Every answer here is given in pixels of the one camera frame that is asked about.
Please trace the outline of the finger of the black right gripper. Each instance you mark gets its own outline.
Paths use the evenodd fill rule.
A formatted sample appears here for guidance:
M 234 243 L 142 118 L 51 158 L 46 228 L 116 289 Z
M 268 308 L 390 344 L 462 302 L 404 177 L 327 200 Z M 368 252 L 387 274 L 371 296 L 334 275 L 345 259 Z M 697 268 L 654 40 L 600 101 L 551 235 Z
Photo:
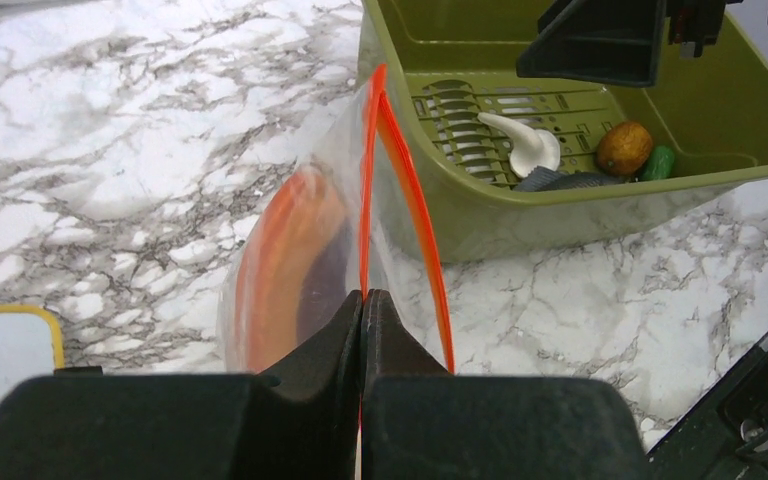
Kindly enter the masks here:
M 537 38 L 517 58 L 516 74 L 651 87 L 658 75 L 666 5 L 662 0 L 554 1 L 537 21 Z

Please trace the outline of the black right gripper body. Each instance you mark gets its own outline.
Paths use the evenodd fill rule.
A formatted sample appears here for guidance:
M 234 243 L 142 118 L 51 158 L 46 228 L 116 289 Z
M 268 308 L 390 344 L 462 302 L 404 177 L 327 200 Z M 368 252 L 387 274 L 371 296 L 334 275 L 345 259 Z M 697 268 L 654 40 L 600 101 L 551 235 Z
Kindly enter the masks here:
M 742 0 L 668 0 L 668 43 L 680 46 L 681 58 L 701 57 L 718 41 L 726 6 L 737 3 Z

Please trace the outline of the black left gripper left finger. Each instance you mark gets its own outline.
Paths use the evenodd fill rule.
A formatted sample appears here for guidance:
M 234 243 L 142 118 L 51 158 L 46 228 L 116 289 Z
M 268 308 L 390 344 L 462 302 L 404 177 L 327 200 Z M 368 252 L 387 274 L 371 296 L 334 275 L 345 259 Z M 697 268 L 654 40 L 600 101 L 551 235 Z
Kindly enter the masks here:
M 259 374 L 20 383 L 0 403 L 0 479 L 351 479 L 362 296 Z

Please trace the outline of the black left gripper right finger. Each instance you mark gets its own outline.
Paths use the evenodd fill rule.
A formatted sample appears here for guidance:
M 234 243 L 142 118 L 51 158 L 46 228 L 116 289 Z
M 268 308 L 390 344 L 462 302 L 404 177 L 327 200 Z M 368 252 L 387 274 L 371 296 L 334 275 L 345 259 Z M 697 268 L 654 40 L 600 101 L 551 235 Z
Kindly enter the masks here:
M 390 294 L 362 316 L 366 479 L 649 479 L 632 413 L 579 377 L 453 375 L 406 330 Z

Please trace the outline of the purple toy sweet potato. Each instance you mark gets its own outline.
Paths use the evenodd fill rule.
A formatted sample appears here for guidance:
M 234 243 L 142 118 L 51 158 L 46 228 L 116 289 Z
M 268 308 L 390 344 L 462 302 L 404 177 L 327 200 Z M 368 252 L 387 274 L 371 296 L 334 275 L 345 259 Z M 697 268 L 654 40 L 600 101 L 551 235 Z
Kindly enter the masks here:
M 351 235 L 350 223 L 345 221 L 315 258 L 305 276 L 297 309 L 299 344 L 325 326 L 347 296 Z

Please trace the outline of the grey toy fish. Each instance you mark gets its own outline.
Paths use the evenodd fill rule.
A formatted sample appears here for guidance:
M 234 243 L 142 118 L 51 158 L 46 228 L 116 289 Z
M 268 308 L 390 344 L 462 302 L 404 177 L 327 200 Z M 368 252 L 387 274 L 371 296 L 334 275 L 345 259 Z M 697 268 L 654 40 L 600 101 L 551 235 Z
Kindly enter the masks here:
M 569 189 L 582 189 L 623 184 L 619 177 L 592 172 L 566 174 L 546 167 L 535 167 L 514 188 L 516 192 L 535 193 Z

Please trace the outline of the orange toy pumpkin slice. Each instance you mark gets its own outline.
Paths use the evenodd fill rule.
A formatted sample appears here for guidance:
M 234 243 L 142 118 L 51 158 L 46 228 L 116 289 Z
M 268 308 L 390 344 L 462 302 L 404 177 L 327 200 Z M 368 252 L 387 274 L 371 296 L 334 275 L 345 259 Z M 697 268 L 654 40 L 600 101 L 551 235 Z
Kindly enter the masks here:
M 264 371 L 301 345 L 297 309 L 305 276 L 345 221 L 336 188 L 315 168 L 296 171 L 274 195 L 234 276 L 225 347 L 230 369 Z

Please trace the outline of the clear zip top bag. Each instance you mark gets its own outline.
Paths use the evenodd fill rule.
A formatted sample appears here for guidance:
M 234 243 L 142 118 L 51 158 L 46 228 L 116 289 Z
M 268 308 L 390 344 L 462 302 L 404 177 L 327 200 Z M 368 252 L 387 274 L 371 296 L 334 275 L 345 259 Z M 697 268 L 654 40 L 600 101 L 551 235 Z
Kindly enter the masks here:
M 441 257 L 414 161 L 377 66 L 301 155 L 253 223 L 219 297 L 229 371 L 266 370 L 319 331 L 352 291 L 434 305 L 443 365 L 455 368 Z

